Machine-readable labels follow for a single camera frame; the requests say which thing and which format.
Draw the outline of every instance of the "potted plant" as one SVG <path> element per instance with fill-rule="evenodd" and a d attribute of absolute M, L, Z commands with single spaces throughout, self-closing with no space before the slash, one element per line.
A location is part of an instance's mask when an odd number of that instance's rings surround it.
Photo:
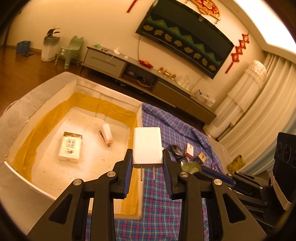
<path fill-rule="evenodd" d="M 46 36 L 43 40 L 43 47 L 41 52 L 41 60 L 42 61 L 52 61 L 55 59 L 55 55 L 57 53 L 57 47 L 59 44 L 60 37 L 53 36 L 54 34 L 59 33 L 56 29 L 60 28 L 52 28 L 48 30 Z"/>

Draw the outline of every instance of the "wooden floor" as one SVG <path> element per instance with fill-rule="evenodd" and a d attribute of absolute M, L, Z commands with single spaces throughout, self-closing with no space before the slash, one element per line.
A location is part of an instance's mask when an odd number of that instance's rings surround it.
<path fill-rule="evenodd" d="M 56 66 L 54 65 L 54 61 L 41 61 L 40 53 L 24 57 L 22 55 L 16 55 L 14 48 L 0 49 L 0 116 L 9 104 L 20 99 L 32 89 L 50 78 L 64 71 L 77 75 L 80 74 L 81 66 L 77 66 L 75 63 L 70 63 L 69 69 L 65 70 L 64 63 L 65 61 L 63 59 L 59 59 L 58 65 Z M 146 102 L 159 107 L 196 129 L 202 130 L 203 122 L 198 121 L 184 111 L 174 108 L 136 88 L 119 83 L 109 76 L 92 70 L 83 70 L 81 76 L 131 96 L 141 102 Z"/>

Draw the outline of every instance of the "blue basket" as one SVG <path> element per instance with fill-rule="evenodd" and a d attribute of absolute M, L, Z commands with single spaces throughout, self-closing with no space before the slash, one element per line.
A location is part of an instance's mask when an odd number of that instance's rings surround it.
<path fill-rule="evenodd" d="M 17 43 L 17 51 L 16 53 L 23 54 L 28 53 L 30 51 L 31 41 L 22 41 Z"/>

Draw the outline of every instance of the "white box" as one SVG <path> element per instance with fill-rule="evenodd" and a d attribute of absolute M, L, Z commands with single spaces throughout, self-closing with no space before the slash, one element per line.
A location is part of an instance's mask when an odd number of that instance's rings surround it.
<path fill-rule="evenodd" d="M 62 161 L 79 162 L 82 135 L 64 132 L 59 159 Z"/>

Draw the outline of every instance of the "sunglasses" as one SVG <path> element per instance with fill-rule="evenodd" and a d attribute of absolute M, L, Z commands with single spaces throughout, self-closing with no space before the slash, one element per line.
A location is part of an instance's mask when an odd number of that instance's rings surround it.
<path fill-rule="evenodd" d="M 169 145 L 169 150 L 172 151 L 176 161 L 181 164 L 189 163 L 185 152 L 178 145 Z"/>

